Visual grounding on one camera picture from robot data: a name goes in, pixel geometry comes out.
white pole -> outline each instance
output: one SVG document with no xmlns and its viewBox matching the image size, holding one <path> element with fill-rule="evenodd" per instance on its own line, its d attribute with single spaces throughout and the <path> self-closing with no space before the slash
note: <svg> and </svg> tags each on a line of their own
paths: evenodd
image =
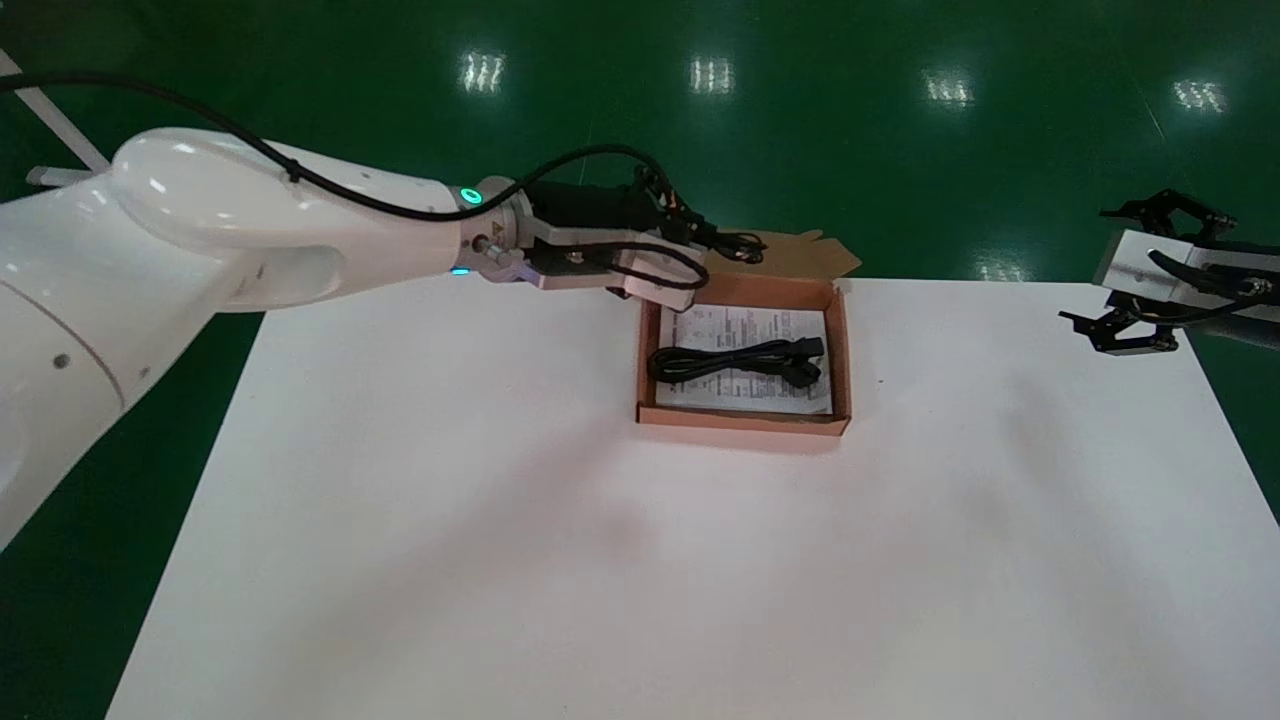
<svg viewBox="0 0 1280 720">
<path fill-rule="evenodd" d="M 13 61 L 13 58 L 4 50 L 0 50 L 0 76 L 12 76 L 20 72 L 22 69 Z M 84 163 L 86 168 L 95 173 L 101 173 L 111 167 L 111 163 L 84 137 L 84 133 L 72 124 L 67 115 L 42 91 L 37 88 L 19 90 L 18 97 L 31 108 L 31 111 L 42 123 L 49 126 L 49 129 L 54 131 L 58 140 L 61 140 L 81 159 L 81 163 Z"/>
</svg>

box flap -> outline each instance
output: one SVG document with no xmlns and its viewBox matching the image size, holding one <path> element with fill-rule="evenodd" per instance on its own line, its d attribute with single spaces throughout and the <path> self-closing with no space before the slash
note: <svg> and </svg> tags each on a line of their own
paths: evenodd
<svg viewBox="0 0 1280 720">
<path fill-rule="evenodd" d="M 735 263 L 717 252 L 708 252 L 704 263 L 714 273 L 742 273 L 780 278 L 836 279 L 863 264 L 838 240 L 823 237 L 822 231 L 791 234 L 771 231 L 722 231 L 753 233 L 764 241 L 764 261 L 756 265 Z"/>
</svg>

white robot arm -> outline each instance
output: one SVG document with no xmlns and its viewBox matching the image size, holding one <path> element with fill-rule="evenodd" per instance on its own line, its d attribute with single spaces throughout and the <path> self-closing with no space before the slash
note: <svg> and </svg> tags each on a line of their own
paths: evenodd
<svg viewBox="0 0 1280 720">
<path fill-rule="evenodd" d="M 479 206 L 512 184 L 449 187 L 271 147 L 413 210 Z M 396 217 L 287 174 L 233 136 L 168 128 L 128 141 L 105 174 L 0 205 L 0 548 L 215 313 L 471 270 L 684 309 L 707 278 L 690 236 L 663 240 L 669 217 L 645 208 L 639 172 L 631 188 L 540 183 L 456 222 Z"/>
</svg>

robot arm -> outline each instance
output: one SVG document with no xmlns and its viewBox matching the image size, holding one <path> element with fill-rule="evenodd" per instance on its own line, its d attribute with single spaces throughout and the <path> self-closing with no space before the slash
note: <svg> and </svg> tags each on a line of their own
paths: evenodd
<svg viewBox="0 0 1280 720">
<path fill-rule="evenodd" d="M 1199 231 L 1179 233 L 1175 211 L 1199 222 Z M 1224 242 L 1235 219 L 1174 190 L 1101 214 L 1137 220 L 1142 231 L 1124 231 L 1098 268 L 1094 283 L 1112 291 L 1112 309 L 1097 319 L 1060 313 L 1094 350 L 1169 352 L 1178 350 L 1178 327 L 1280 350 L 1280 247 Z M 1138 323 L 1155 329 L 1117 337 Z"/>
<path fill-rule="evenodd" d="M 451 187 L 271 147 L 429 213 L 512 184 Z M 472 270 L 685 309 L 707 277 L 691 243 L 714 227 L 660 211 L 645 173 L 618 190 L 534 183 L 454 222 L 396 217 L 287 176 L 233 136 L 166 128 L 128 141 L 108 173 L 0 205 L 0 548 L 215 313 Z M 762 250 L 746 238 L 736 249 L 744 260 Z"/>
</svg>

black power cord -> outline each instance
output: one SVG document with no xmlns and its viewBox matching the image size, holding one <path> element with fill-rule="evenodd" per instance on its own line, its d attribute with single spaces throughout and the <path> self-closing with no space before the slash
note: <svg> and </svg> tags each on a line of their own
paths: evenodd
<svg viewBox="0 0 1280 720">
<path fill-rule="evenodd" d="M 589 155 L 609 155 L 609 154 L 627 155 L 630 158 L 635 158 L 636 160 L 644 163 L 644 165 L 653 173 L 654 181 L 662 191 L 660 193 L 667 204 L 668 214 L 673 214 L 680 208 L 686 208 L 677 199 L 676 191 L 672 187 L 671 179 L 667 177 L 666 170 L 662 169 L 662 165 L 659 165 L 653 156 L 640 150 L 636 150 L 635 147 L 621 143 L 589 145 L 586 147 L 571 150 L 558 158 L 543 163 L 541 165 L 535 168 L 534 172 L 520 178 L 518 181 L 516 181 L 515 184 L 507 187 L 506 190 L 503 190 L 498 195 L 494 195 L 493 197 L 490 197 L 485 202 L 481 202 L 480 205 L 476 205 L 474 208 L 467 208 L 465 210 L 457 210 L 453 213 L 431 213 L 428 210 L 417 210 L 415 208 L 404 208 L 403 205 L 387 202 L 385 200 L 370 197 L 369 195 L 365 195 L 362 192 L 356 192 L 355 190 L 344 187 L 340 183 L 334 182 L 321 176 L 320 173 L 302 165 L 301 163 L 289 158 L 284 152 L 280 152 L 275 147 L 271 147 L 265 140 L 259 137 L 256 133 L 244 128 L 236 120 L 232 120 L 227 115 L 223 115 L 218 110 L 214 110 L 209 105 L 205 105 L 204 102 L 187 97 L 186 95 L 174 92 L 169 88 L 151 85 L 148 82 L 140 81 L 136 78 L 116 76 L 111 73 L 88 72 L 88 70 L 19 73 L 13 76 L 0 77 L 0 94 L 15 92 L 18 90 L 26 90 L 31 87 L 49 87 L 55 85 L 99 85 L 99 86 L 118 87 L 123 90 L 131 90 L 133 92 L 140 92 L 142 95 L 148 95 L 151 97 L 157 97 L 173 105 L 178 105 L 200 115 L 201 118 L 205 118 L 211 124 L 228 132 L 229 135 L 236 136 L 242 142 L 244 142 L 244 145 L 248 145 L 253 150 L 261 152 L 262 156 L 265 156 L 268 160 L 271 160 L 276 165 L 284 168 L 284 172 L 288 173 L 289 182 L 300 182 L 305 179 L 311 184 L 315 184 L 320 190 L 324 190 L 325 192 L 329 192 L 343 200 L 347 200 L 348 202 L 353 202 L 356 205 L 360 205 L 362 208 L 369 208 L 371 210 L 378 210 L 379 213 L 385 213 L 388 215 L 396 215 L 398 218 L 408 218 L 412 220 L 424 220 L 429 223 L 451 223 L 457 220 L 466 220 L 467 218 L 475 218 L 502 205 L 503 202 L 513 197 L 516 193 L 529 187 L 531 183 L 541 179 L 543 177 L 545 177 L 547 174 L 558 168 L 562 168 L 575 160 L 580 160 Z M 620 245 L 620 243 L 566 246 L 563 249 L 563 254 L 567 256 L 573 252 L 582 252 L 585 258 L 590 258 L 591 255 L 596 254 L 594 251 L 604 251 L 607 245 Z M 612 272 L 640 278 L 662 287 L 671 287 L 676 290 L 694 290 L 707 284 L 708 281 L 707 268 L 704 268 L 698 261 L 690 259 L 689 256 L 684 255 L 678 250 L 657 243 L 644 243 L 644 242 L 627 243 L 626 250 L 657 252 L 659 255 L 666 255 L 668 258 L 672 258 L 676 261 L 691 268 L 695 273 L 698 273 L 699 279 L 694 282 L 678 282 L 667 278 L 660 278 L 658 275 L 653 275 L 649 273 L 632 270 L 630 268 L 623 268 L 613 263 L 612 260 L 600 261 L 599 259 L 595 259 L 593 260 L 593 263 Z"/>
<path fill-rule="evenodd" d="M 662 347 L 649 356 L 649 377 L 659 383 L 684 383 L 727 370 L 748 370 L 765 375 L 780 375 L 788 384 L 804 388 L 818 382 L 822 370 L 810 361 L 826 352 L 820 337 L 803 337 L 796 341 L 772 340 L 744 347 L 712 352 L 687 347 Z"/>
<path fill-rule="evenodd" d="M 1213 318 L 1221 318 L 1222 315 L 1230 315 L 1233 313 L 1239 313 L 1240 310 L 1247 310 L 1257 305 L 1262 305 L 1265 299 L 1257 297 L 1251 300 L 1236 300 L 1234 302 L 1228 302 L 1226 305 L 1219 305 L 1217 307 L 1210 307 L 1208 310 L 1198 310 L 1196 313 L 1187 313 L 1183 315 L 1155 315 L 1147 313 L 1139 305 L 1139 300 L 1134 297 L 1130 301 L 1132 307 L 1129 309 L 1134 316 L 1144 323 L 1153 323 L 1157 325 L 1171 325 L 1171 327 L 1185 327 L 1194 325 L 1196 323 L 1203 323 L 1204 320 L 1212 320 Z"/>
</svg>

